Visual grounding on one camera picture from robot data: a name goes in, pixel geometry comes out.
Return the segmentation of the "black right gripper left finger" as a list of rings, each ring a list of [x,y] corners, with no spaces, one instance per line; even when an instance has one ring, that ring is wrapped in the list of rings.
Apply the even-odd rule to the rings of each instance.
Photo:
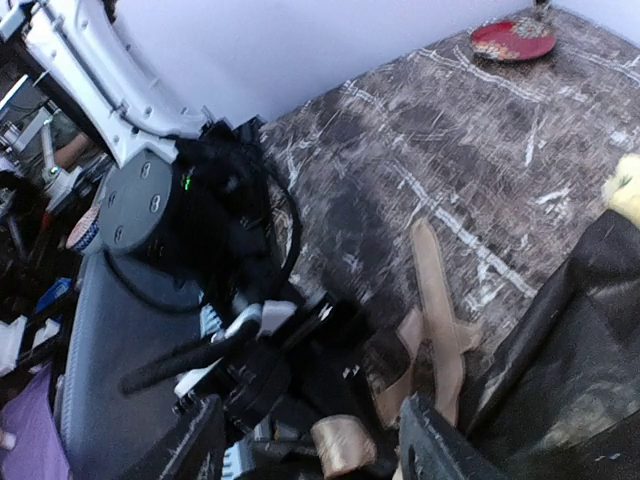
[[[217,396],[199,400],[125,473],[125,479],[221,479],[225,418]]]

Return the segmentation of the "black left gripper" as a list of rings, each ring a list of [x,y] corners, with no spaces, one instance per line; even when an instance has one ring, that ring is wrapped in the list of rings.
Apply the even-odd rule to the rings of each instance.
[[[144,151],[116,170],[99,214],[106,263],[134,297],[171,315],[178,308],[155,300],[126,277],[119,260],[197,283],[203,304],[213,308],[222,328],[248,305],[293,302],[298,312],[273,335],[291,369],[291,383],[264,418],[306,432],[326,417],[353,414],[378,433],[359,359],[366,317],[348,297],[327,289],[305,296],[292,284],[302,247],[300,212],[285,193],[290,240],[280,245],[270,192],[284,190],[285,183],[264,156],[260,128],[258,119],[238,128],[217,122],[198,139],[179,140],[173,162]],[[264,419],[253,423],[226,411],[225,416],[236,433]]]

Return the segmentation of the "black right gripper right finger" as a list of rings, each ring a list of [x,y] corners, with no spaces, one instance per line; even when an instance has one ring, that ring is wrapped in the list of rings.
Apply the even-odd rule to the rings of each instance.
[[[494,480],[505,475],[422,396],[401,406],[399,466],[403,479]]]

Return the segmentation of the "beige ribbon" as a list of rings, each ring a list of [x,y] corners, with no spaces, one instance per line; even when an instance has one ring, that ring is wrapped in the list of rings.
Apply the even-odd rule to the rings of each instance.
[[[408,355],[409,366],[371,399],[381,424],[387,428],[395,426],[403,401],[412,393],[418,351],[428,340],[432,346],[435,409],[455,427],[466,375],[464,353],[477,348],[481,332],[476,326],[456,320],[441,247],[426,219],[413,223],[411,242],[421,306],[410,310],[394,332]],[[353,414],[326,417],[313,425],[311,435],[326,479],[355,472],[381,457],[381,449],[374,445],[372,429]]]

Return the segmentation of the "black wrapping paper sheet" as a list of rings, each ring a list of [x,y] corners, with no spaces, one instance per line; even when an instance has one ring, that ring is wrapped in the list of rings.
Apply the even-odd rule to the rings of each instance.
[[[513,479],[639,475],[639,230],[604,212],[463,390],[460,429]]]

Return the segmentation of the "blue patterned bowl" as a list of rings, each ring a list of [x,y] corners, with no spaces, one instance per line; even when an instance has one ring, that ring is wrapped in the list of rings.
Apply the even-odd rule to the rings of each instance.
[[[93,255],[101,250],[99,206],[90,207],[78,220],[66,240],[66,248],[82,255]]]

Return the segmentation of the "red decorated plate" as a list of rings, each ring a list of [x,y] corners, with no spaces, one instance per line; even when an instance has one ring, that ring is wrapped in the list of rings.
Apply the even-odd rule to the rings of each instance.
[[[476,55],[489,60],[528,61],[550,53],[556,37],[546,24],[523,17],[480,27],[471,34],[470,43]]]

